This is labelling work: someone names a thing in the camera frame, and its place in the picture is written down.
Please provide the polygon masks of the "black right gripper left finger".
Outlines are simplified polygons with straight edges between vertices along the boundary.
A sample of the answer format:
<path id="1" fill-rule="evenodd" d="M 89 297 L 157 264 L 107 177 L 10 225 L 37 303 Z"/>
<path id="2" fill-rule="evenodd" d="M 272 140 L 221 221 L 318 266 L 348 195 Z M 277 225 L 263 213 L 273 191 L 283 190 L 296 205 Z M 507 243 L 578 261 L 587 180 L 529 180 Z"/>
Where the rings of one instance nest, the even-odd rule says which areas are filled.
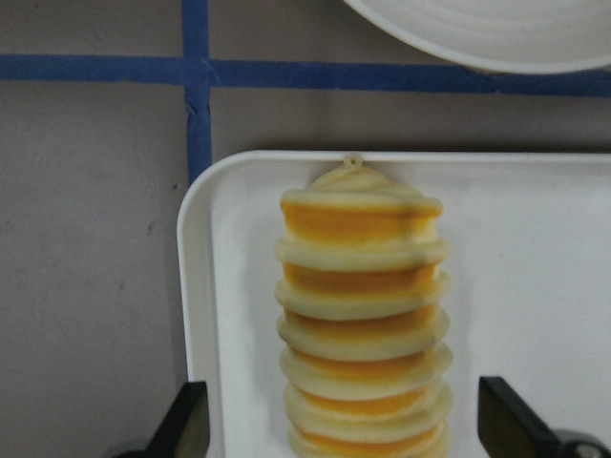
<path id="1" fill-rule="evenodd" d="M 153 457 L 205 457 L 210 447 L 206 382 L 185 383 L 152 439 Z"/>

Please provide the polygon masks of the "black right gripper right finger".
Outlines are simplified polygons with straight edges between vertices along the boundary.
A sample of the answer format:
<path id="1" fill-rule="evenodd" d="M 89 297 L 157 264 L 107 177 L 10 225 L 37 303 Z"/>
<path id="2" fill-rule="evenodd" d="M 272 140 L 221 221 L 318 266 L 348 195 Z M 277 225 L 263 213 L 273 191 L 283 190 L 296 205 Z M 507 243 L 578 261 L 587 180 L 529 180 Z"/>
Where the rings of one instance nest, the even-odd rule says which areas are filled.
<path id="1" fill-rule="evenodd" d="M 489 457 L 567 457 L 556 433 L 499 376 L 480 377 L 477 436 Z"/>

